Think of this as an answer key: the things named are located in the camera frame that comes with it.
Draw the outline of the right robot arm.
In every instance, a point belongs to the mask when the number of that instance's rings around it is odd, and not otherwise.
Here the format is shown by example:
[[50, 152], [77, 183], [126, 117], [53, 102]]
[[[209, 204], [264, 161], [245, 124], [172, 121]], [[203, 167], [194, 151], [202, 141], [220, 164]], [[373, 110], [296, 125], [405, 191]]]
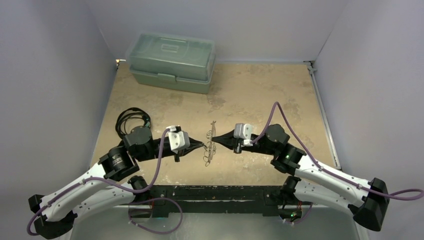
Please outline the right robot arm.
[[324, 205], [346, 213], [368, 230], [381, 231], [390, 203], [383, 180], [354, 177], [313, 160], [289, 143], [290, 136], [279, 124], [268, 126], [256, 143], [250, 143], [257, 137], [252, 128], [250, 124], [237, 123], [234, 130], [209, 139], [236, 154], [246, 151], [272, 156], [271, 165], [288, 177], [278, 192], [265, 193], [267, 199], [282, 205]]

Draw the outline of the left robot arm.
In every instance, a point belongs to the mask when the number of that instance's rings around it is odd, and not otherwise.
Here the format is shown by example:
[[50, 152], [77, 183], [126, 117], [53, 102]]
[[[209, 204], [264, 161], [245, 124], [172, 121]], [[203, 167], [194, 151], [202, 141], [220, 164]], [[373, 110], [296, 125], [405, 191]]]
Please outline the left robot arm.
[[[83, 216], [131, 202], [142, 205], [158, 178], [162, 158], [173, 157], [179, 162], [180, 157], [202, 147], [203, 142], [189, 137], [179, 125], [167, 127], [158, 139], [153, 138], [150, 128], [134, 127], [77, 179], [49, 195], [31, 196], [28, 203], [34, 215], [26, 226], [27, 234], [55, 239], [68, 233]], [[150, 183], [140, 176], [127, 184], [119, 183], [139, 171], [138, 162], [148, 160], [157, 160]]]

